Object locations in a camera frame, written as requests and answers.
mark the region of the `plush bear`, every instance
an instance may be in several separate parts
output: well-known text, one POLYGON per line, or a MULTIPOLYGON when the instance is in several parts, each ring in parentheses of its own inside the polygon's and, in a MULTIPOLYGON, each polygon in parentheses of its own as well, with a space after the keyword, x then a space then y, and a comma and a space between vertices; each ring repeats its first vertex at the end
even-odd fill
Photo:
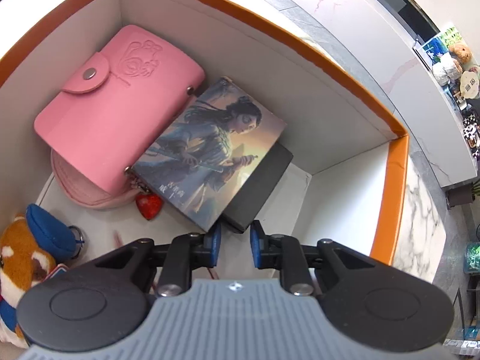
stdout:
POLYGON ((31 287, 41 283, 76 251, 73 232, 41 207, 30 204, 0 237, 0 341, 27 347, 16 308, 31 287))
POLYGON ((448 46, 448 51, 455 55, 461 64, 466 64, 472 59, 472 51, 465 42, 456 42, 448 46))

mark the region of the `red heart charm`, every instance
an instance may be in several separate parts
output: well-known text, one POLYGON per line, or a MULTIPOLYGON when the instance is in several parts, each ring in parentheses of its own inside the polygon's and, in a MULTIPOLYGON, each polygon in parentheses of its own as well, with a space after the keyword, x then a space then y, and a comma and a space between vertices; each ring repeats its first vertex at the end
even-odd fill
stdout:
POLYGON ((147 221, 155 218, 163 206, 163 200, 154 193, 138 194, 135 203, 137 203, 138 211, 147 221))

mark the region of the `black circular disc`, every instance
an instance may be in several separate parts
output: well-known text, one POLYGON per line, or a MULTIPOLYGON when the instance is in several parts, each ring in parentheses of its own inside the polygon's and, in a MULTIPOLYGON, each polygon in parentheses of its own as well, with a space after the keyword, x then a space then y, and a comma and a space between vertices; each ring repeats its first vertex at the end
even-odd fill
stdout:
POLYGON ((332 325, 357 342, 391 352, 443 342, 453 321, 447 295, 430 283, 377 264, 345 269, 319 297, 332 325))
POLYGON ((17 319, 28 342, 61 352, 111 345, 132 333, 148 312, 146 296, 120 274, 75 277, 72 270, 29 290, 17 319))

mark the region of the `illustrated book cover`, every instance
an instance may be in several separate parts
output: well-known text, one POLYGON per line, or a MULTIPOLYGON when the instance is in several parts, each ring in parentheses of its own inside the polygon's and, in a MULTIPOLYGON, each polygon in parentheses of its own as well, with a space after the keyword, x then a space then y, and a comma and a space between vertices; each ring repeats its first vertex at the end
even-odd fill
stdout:
POLYGON ((221 78, 133 165, 152 192, 207 231, 285 128, 228 78, 221 78))

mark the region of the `plush toy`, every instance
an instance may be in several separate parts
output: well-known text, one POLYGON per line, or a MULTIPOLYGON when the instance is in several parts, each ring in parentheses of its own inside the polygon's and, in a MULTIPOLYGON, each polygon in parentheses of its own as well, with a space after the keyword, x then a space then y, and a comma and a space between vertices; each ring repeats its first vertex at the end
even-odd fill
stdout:
POLYGON ((476 123, 470 124, 463 129, 463 137, 470 146, 470 151, 473 158, 480 158, 480 136, 479 136, 479 126, 476 123))
POLYGON ((472 66, 470 66, 469 71, 474 72, 480 78, 480 66, 478 66, 477 64, 473 64, 472 66))
POLYGON ((466 64, 472 59, 472 51, 465 42, 456 42, 448 46, 448 51, 458 58, 461 64, 466 64))
POLYGON ((467 127, 471 124, 478 124, 477 117, 474 114, 470 114, 463 119, 463 127, 467 127))
POLYGON ((30 204, 0 237, 0 341, 27 347, 16 307, 31 287, 74 256, 73 232, 41 207, 30 204))
POLYGON ((459 79, 462 75, 462 66, 450 54, 445 53, 440 57, 440 62, 431 67, 433 76, 440 86, 459 79))

